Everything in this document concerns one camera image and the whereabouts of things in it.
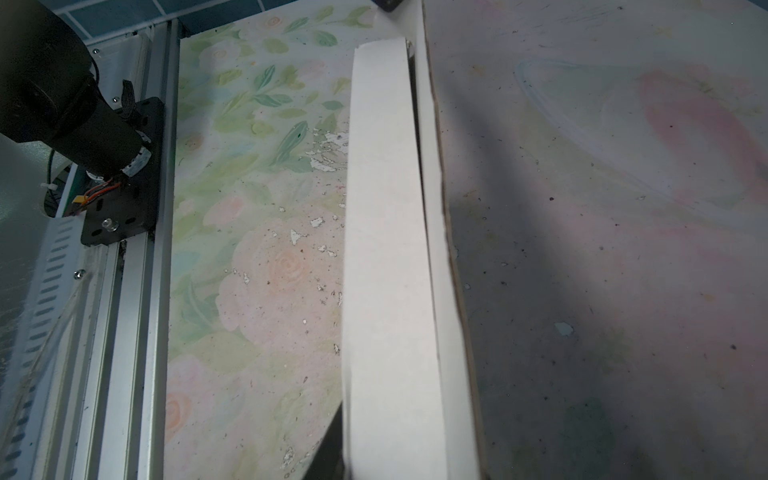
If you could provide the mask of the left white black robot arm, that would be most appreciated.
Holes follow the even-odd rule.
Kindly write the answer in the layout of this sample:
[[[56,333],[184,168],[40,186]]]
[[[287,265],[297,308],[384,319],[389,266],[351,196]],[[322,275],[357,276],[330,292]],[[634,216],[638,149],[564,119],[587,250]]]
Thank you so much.
[[[38,1],[1,4],[1,132],[43,142],[94,176],[133,177],[148,139],[104,100],[78,35]]]

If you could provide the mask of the white paper box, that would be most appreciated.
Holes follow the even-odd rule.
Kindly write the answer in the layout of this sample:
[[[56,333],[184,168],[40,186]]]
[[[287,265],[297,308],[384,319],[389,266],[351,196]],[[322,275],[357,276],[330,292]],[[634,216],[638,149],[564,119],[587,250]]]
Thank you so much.
[[[424,5],[354,53],[342,304],[349,479],[482,479]]]

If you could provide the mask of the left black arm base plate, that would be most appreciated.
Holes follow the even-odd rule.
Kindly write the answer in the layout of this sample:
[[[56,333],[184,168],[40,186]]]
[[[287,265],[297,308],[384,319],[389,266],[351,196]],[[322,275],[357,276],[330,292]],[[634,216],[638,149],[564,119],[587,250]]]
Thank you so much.
[[[149,160],[132,177],[119,174],[87,202],[80,237],[83,245],[110,245],[154,230],[159,208],[164,117],[165,105],[157,97],[136,104],[129,124],[149,139]]]

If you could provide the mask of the aluminium front rail frame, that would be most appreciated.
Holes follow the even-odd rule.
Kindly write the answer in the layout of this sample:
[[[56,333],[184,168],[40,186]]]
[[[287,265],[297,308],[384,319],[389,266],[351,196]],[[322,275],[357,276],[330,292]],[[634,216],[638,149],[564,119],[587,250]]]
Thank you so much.
[[[165,105],[158,216],[151,232],[83,245],[86,204],[118,175],[1,132],[1,475],[159,479],[180,27],[87,43],[63,21],[122,119],[150,97]]]

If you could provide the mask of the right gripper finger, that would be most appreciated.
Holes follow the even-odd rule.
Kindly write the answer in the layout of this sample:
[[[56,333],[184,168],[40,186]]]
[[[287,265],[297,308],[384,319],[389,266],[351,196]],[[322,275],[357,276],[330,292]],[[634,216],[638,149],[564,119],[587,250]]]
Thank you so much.
[[[303,480],[343,480],[343,405],[340,404],[323,439],[312,456]]]

